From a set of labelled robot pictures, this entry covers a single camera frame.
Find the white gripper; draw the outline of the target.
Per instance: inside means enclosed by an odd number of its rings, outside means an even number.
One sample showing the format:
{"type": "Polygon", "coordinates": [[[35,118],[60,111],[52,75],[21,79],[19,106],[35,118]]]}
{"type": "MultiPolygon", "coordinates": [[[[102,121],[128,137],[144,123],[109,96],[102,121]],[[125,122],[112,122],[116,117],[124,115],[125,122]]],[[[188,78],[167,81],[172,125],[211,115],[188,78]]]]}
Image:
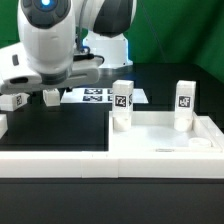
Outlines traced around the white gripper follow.
{"type": "Polygon", "coordinates": [[[0,49],[0,93],[16,94],[96,83],[100,59],[75,61],[68,73],[40,74],[30,67],[21,43],[0,49]]]}

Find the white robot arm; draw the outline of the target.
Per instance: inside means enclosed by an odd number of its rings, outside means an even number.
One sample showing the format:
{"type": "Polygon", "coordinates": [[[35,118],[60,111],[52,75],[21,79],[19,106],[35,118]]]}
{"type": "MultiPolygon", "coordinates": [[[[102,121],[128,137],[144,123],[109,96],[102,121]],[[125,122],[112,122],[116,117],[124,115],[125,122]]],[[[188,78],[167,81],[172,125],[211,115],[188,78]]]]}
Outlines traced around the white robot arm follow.
{"type": "Polygon", "coordinates": [[[18,0],[19,42],[0,49],[0,93],[92,84],[103,61],[84,54],[76,30],[114,38],[132,24],[137,0],[18,0]]]}

